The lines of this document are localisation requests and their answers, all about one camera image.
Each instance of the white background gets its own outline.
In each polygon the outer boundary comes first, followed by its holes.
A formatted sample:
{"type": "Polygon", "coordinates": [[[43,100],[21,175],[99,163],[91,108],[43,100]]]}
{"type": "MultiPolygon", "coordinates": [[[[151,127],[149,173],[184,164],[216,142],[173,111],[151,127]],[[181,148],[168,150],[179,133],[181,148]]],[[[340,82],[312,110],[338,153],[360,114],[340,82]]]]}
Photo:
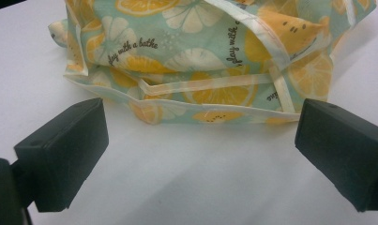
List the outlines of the white background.
{"type": "MultiPolygon", "coordinates": [[[[0,158],[70,105],[93,94],[62,77],[66,50],[47,26],[63,1],[28,0],[0,10],[0,158]]],[[[341,45],[329,101],[378,126],[378,8],[341,45]]],[[[284,126],[149,126],[105,101],[110,145],[69,210],[36,225],[351,224],[357,213],[295,149],[284,126]]]]}

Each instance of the yellow lemon pattern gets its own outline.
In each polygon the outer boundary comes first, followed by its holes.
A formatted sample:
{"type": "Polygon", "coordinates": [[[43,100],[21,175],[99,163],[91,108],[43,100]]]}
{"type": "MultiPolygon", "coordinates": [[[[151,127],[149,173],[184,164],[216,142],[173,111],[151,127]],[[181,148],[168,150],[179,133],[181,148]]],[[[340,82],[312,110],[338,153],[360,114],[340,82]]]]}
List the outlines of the yellow lemon pattern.
{"type": "MultiPolygon", "coordinates": [[[[247,67],[228,68],[226,72],[230,76],[245,74],[247,67]]],[[[212,82],[212,76],[206,72],[195,72],[191,80],[201,81],[208,80],[212,82]]],[[[255,98],[258,90],[257,84],[245,86],[228,86],[203,91],[186,92],[184,97],[187,102],[196,104],[224,104],[224,105],[241,105],[249,106],[255,98]]]]}
{"type": "Polygon", "coordinates": [[[116,0],[115,7],[135,17],[150,16],[172,8],[178,0],[116,0]]]}
{"type": "Polygon", "coordinates": [[[80,45],[72,33],[68,33],[68,65],[67,68],[74,71],[83,70],[83,55],[81,54],[80,45]]]}
{"type": "Polygon", "coordinates": [[[162,107],[157,105],[139,104],[135,102],[129,103],[130,109],[142,121],[147,124],[158,124],[162,119],[162,107]]]}
{"type": "Polygon", "coordinates": [[[126,73],[114,68],[114,67],[111,67],[110,68],[110,71],[113,75],[113,79],[114,81],[122,86],[122,87],[126,87],[126,88],[130,88],[130,87],[134,87],[134,86],[137,86],[138,83],[135,82],[133,79],[131,79],[126,73]]]}
{"type": "Polygon", "coordinates": [[[66,33],[51,34],[68,48],[68,79],[145,123],[278,125],[303,98],[327,100],[329,55],[376,7],[346,3],[66,0],[68,25],[52,26],[66,33]]]}
{"type": "Polygon", "coordinates": [[[270,0],[261,5],[260,10],[277,12],[297,17],[296,0],[270,0]]]}
{"type": "Polygon", "coordinates": [[[173,73],[174,71],[166,68],[159,61],[147,56],[128,56],[118,68],[127,69],[142,73],[173,73]]]}
{"type": "Polygon", "coordinates": [[[207,111],[198,112],[194,114],[192,118],[205,123],[221,124],[230,120],[235,120],[242,115],[243,113],[241,112],[207,111]]]}
{"type": "Polygon", "coordinates": [[[258,16],[279,37],[289,54],[308,48],[317,35],[324,30],[320,24],[279,13],[260,11],[258,16]]]}
{"type": "Polygon", "coordinates": [[[315,52],[294,62],[288,68],[289,78],[301,97],[326,100],[332,68],[327,53],[315,52]]]}

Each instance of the black clamp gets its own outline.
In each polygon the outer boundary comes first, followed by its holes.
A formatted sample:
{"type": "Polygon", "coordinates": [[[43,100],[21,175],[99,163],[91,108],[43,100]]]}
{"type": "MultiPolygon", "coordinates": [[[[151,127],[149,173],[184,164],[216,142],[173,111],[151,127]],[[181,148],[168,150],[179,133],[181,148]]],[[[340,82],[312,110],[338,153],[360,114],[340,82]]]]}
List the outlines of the black clamp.
{"type": "Polygon", "coordinates": [[[296,148],[358,212],[378,211],[378,127],[339,106],[306,99],[296,148]]]}
{"type": "Polygon", "coordinates": [[[69,107],[18,143],[16,162],[0,158],[0,224],[31,224],[31,202],[39,212],[68,208],[108,143],[100,98],[69,107]]]}

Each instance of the lemon print fabric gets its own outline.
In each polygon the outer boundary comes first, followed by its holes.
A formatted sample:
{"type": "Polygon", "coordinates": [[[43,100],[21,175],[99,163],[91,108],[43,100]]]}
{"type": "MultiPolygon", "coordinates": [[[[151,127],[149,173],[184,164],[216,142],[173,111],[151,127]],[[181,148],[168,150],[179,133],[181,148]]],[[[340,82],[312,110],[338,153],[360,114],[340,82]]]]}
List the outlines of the lemon print fabric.
{"type": "MultiPolygon", "coordinates": [[[[245,74],[247,67],[229,68],[225,72],[227,76],[238,76],[245,74]]],[[[219,77],[220,74],[210,74],[207,72],[196,72],[192,75],[192,81],[212,82],[212,77],[219,77]]],[[[249,106],[256,96],[257,84],[242,86],[227,86],[202,91],[186,92],[184,97],[187,102],[195,104],[222,104],[249,106]]]]}
{"type": "Polygon", "coordinates": [[[242,115],[241,112],[207,111],[198,112],[192,118],[203,123],[222,124],[240,118],[242,115]]]}
{"type": "Polygon", "coordinates": [[[273,30],[289,54],[306,50],[324,27],[280,13],[260,11],[258,16],[273,30]]]}
{"type": "Polygon", "coordinates": [[[374,0],[66,0],[66,78],[147,124],[298,120],[374,0]]]}
{"type": "Polygon", "coordinates": [[[302,98],[326,101],[332,68],[332,61],[325,52],[315,52],[292,63],[288,74],[293,87],[302,98]]]}
{"type": "Polygon", "coordinates": [[[116,0],[115,7],[121,12],[143,17],[172,8],[179,0],[116,0]]]}
{"type": "Polygon", "coordinates": [[[68,33],[68,64],[67,69],[80,72],[83,70],[83,55],[80,45],[72,33],[68,33]]]}

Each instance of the lemon slice print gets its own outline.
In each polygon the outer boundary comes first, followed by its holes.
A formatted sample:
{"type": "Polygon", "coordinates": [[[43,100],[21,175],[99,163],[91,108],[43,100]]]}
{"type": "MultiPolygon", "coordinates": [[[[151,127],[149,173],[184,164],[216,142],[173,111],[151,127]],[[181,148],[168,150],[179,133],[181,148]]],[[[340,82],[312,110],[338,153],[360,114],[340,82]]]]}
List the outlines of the lemon slice print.
{"type": "Polygon", "coordinates": [[[89,22],[81,31],[82,32],[89,32],[101,29],[101,21],[98,19],[89,22]]]}
{"type": "Polygon", "coordinates": [[[115,7],[128,15],[143,17],[172,8],[179,0],[116,0],[115,7]]]}
{"type": "Polygon", "coordinates": [[[104,33],[89,38],[86,42],[86,57],[91,63],[97,63],[96,50],[104,40],[104,33]]]}
{"type": "Polygon", "coordinates": [[[245,50],[244,53],[252,62],[264,62],[271,58],[270,53],[265,48],[264,44],[258,39],[250,30],[245,35],[245,50]]]}
{"type": "Polygon", "coordinates": [[[134,102],[129,103],[130,109],[142,121],[147,124],[158,124],[162,119],[162,107],[151,104],[137,104],[134,102]]]}
{"type": "Polygon", "coordinates": [[[127,74],[125,74],[122,71],[119,71],[118,69],[114,67],[110,67],[110,72],[113,75],[114,81],[122,87],[129,88],[129,87],[134,87],[138,85],[137,82],[131,79],[127,74]]]}
{"type": "Polygon", "coordinates": [[[97,71],[90,76],[90,82],[96,86],[111,87],[111,83],[107,75],[102,71],[97,71]]]}
{"type": "Polygon", "coordinates": [[[74,18],[77,20],[80,27],[85,27],[96,19],[96,15],[93,11],[93,3],[95,0],[67,0],[66,2],[70,6],[74,18]]]}
{"type": "Polygon", "coordinates": [[[118,68],[137,71],[142,73],[173,73],[159,61],[143,55],[129,55],[116,65],[118,68]]]}
{"type": "Polygon", "coordinates": [[[319,24],[323,26],[323,33],[324,37],[327,37],[330,35],[329,31],[329,24],[330,24],[330,18],[328,16],[324,16],[323,18],[320,19],[319,24]]]}
{"type": "Polygon", "coordinates": [[[303,98],[326,100],[332,74],[327,53],[314,52],[289,66],[289,79],[303,98]]]}
{"type": "Polygon", "coordinates": [[[334,8],[340,15],[346,12],[346,4],[344,0],[334,0],[331,2],[332,8],[334,8]]]}
{"type": "Polygon", "coordinates": [[[325,27],[297,17],[260,11],[258,16],[273,30],[289,54],[308,48],[325,27]]]}
{"type": "Polygon", "coordinates": [[[370,8],[370,1],[371,0],[357,0],[364,10],[368,10],[370,8]]]}
{"type": "Polygon", "coordinates": [[[80,46],[71,32],[68,32],[68,65],[67,68],[75,71],[83,70],[83,56],[80,46]]]}
{"type": "MultiPolygon", "coordinates": [[[[225,72],[229,76],[237,76],[248,73],[248,67],[228,68],[225,72]]],[[[206,72],[195,72],[191,81],[209,80],[212,82],[212,76],[206,72]]],[[[208,89],[195,92],[183,93],[185,100],[196,104],[225,104],[249,106],[255,98],[258,90],[257,84],[244,86],[230,86],[216,89],[208,89]]]]}
{"type": "Polygon", "coordinates": [[[162,11],[169,27],[192,34],[215,25],[224,14],[218,7],[198,0],[179,1],[176,6],[162,11]]]}
{"type": "Polygon", "coordinates": [[[187,49],[165,62],[167,68],[175,71],[208,71],[224,69],[226,66],[207,49],[187,49]]]}
{"type": "Polygon", "coordinates": [[[259,10],[273,11],[281,14],[298,17],[296,0],[269,0],[259,10]]]}
{"type": "Polygon", "coordinates": [[[241,112],[208,111],[198,112],[194,114],[192,118],[205,123],[222,124],[237,119],[242,115],[243,113],[241,112]]]}

